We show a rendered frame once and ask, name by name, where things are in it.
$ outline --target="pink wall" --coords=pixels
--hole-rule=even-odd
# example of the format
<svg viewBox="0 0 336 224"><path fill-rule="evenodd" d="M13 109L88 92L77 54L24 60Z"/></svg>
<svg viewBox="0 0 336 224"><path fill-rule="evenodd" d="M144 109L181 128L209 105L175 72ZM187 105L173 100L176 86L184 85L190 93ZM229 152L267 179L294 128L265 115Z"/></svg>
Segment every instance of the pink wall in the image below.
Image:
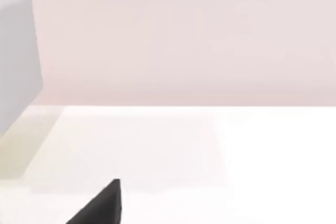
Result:
<svg viewBox="0 0 336 224"><path fill-rule="evenodd" d="M336 105L336 0L34 0L39 104Z"/></svg>

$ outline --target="black object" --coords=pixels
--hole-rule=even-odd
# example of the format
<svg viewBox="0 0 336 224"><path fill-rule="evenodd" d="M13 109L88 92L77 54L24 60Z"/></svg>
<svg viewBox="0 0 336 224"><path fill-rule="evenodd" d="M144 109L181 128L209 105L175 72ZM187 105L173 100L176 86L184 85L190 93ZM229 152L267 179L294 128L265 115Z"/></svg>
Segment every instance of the black object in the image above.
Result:
<svg viewBox="0 0 336 224"><path fill-rule="evenodd" d="M120 180L115 179L67 224L120 224L121 209Z"/></svg>

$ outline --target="table surface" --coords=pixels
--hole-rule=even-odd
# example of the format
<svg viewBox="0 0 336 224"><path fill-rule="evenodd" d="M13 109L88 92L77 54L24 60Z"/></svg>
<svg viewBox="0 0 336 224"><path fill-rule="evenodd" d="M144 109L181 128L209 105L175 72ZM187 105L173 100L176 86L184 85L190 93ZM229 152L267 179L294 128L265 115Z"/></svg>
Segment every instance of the table surface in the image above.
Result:
<svg viewBox="0 0 336 224"><path fill-rule="evenodd" d="M0 139L0 223L61 224L114 178L123 224L335 223L336 108L32 106Z"/></svg>

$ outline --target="pale pink backdrop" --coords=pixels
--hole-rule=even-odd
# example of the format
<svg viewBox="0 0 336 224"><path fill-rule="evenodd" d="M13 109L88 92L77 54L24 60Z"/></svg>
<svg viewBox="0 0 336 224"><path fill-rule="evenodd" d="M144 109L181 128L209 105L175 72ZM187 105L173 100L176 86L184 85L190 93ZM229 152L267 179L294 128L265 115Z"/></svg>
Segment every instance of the pale pink backdrop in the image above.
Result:
<svg viewBox="0 0 336 224"><path fill-rule="evenodd" d="M336 105L336 0L33 0L37 104Z"/></svg>

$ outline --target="dark pointed object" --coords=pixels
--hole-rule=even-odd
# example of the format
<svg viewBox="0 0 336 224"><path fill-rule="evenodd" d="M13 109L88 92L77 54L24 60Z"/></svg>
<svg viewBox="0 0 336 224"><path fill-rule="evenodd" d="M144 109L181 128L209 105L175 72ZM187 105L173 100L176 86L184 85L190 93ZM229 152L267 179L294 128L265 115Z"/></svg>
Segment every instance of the dark pointed object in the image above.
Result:
<svg viewBox="0 0 336 224"><path fill-rule="evenodd" d="M67 224L120 224L120 180L115 179Z"/></svg>

